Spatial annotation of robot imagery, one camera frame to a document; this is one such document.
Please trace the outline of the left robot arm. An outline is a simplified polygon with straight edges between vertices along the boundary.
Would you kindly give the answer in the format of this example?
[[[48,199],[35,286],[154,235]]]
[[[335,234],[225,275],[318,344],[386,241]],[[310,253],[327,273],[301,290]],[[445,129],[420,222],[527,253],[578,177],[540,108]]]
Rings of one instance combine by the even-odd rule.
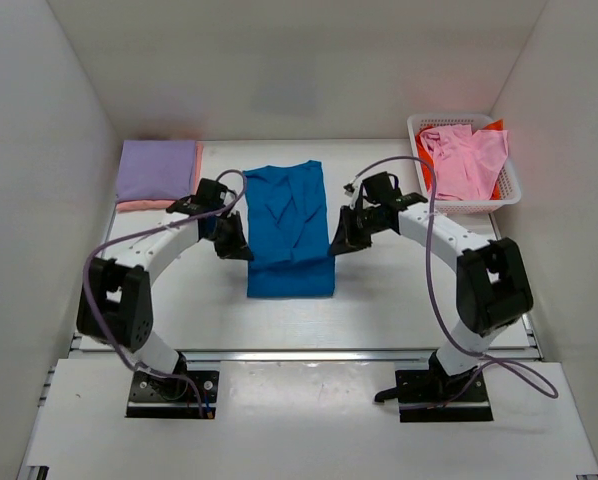
[[[212,243],[221,259],[253,260],[235,209],[244,194],[220,178],[203,178],[196,192],[171,203],[155,226],[100,245],[83,266],[77,331],[112,347],[131,371],[153,376],[164,397],[182,395],[188,373],[181,353],[153,331],[152,286],[203,241]]]

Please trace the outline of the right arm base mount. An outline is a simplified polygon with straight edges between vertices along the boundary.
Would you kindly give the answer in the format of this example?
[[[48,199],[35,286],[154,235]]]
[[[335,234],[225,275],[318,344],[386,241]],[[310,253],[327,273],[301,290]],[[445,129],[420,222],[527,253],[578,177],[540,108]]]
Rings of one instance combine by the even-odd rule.
[[[374,403],[396,400],[401,423],[473,423],[494,420],[484,375],[477,368],[447,376],[438,367],[397,369],[395,386]]]

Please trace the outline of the white plastic laundry basket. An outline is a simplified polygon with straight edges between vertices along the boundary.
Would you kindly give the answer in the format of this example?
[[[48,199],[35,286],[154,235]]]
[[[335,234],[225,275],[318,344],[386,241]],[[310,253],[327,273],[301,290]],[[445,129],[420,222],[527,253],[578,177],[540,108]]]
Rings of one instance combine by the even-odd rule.
[[[416,137],[422,130],[444,125],[470,125],[473,131],[503,129],[502,121],[495,121],[481,113],[429,113],[413,114],[407,119],[408,138],[411,149],[420,158],[423,151],[418,147]],[[448,215],[490,214],[497,209],[513,205],[521,199],[521,189],[511,157],[508,157],[499,173],[493,195],[489,200],[436,200],[436,209]]]

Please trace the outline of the blue polo t-shirt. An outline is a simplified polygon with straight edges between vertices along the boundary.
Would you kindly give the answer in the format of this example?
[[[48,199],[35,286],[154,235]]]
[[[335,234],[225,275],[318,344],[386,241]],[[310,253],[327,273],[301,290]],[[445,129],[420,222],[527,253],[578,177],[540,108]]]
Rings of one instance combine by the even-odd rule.
[[[248,244],[247,296],[323,298],[335,290],[335,258],[328,254],[327,199],[322,164],[309,160],[244,172]]]

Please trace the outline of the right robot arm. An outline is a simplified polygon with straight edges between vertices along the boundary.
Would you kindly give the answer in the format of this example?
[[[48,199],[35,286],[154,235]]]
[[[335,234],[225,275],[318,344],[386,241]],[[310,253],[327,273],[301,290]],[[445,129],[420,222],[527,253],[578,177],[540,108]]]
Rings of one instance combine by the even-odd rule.
[[[340,218],[328,254],[338,256],[372,246],[372,236],[393,231],[443,261],[456,276],[458,321],[437,349],[437,369],[427,376],[428,391],[450,400],[502,331],[529,312],[534,299],[518,245],[491,240],[439,214],[419,193],[404,194],[396,177],[378,173],[344,186],[351,201]]]

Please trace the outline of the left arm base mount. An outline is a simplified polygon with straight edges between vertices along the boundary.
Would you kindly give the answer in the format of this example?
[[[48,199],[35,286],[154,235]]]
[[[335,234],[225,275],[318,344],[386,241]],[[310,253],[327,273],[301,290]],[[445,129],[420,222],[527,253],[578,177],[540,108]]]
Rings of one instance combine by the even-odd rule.
[[[157,378],[134,373],[129,388],[126,417],[135,419],[214,420],[220,381],[218,362],[178,365],[177,374],[188,380]]]

